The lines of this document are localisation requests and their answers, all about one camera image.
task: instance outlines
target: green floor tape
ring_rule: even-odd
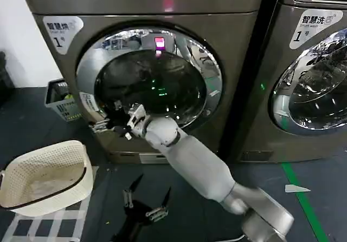
[[[295,176],[295,173],[291,167],[290,163],[282,163],[282,168],[284,172],[287,175],[287,178],[289,182],[293,185],[300,186],[300,183]],[[313,208],[311,207],[309,200],[305,193],[296,193],[296,196],[301,204],[301,207],[303,208],[305,215],[312,227],[312,230],[314,232],[314,235],[316,236],[318,242],[329,242],[325,232],[323,231],[316,215],[314,214]]]

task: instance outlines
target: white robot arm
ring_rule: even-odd
[[[202,196],[217,201],[231,213],[247,213],[242,230],[250,241],[285,241],[294,218],[273,198],[261,189],[236,183],[228,166],[172,118],[151,117],[138,104],[129,115],[131,132],[160,151]]]

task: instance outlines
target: washing machine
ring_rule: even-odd
[[[346,154],[346,9],[347,0],[279,0],[242,115],[230,119],[240,123],[229,158],[285,162]]]
[[[27,2],[84,118],[112,118],[94,128],[111,160],[165,162],[124,138],[135,103],[217,152],[261,0]]]

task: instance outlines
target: laundry basket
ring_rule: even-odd
[[[85,146],[67,141],[15,158],[2,171],[0,208],[39,216],[85,199],[93,172]]]
[[[45,106],[53,109],[67,122],[82,116],[64,79],[53,80],[48,83]]]

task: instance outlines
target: white wicker basket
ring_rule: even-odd
[[[2,171],[0,208],[39,216],[85,199],[93,172],[85,146],[67,141],[15,158]]]

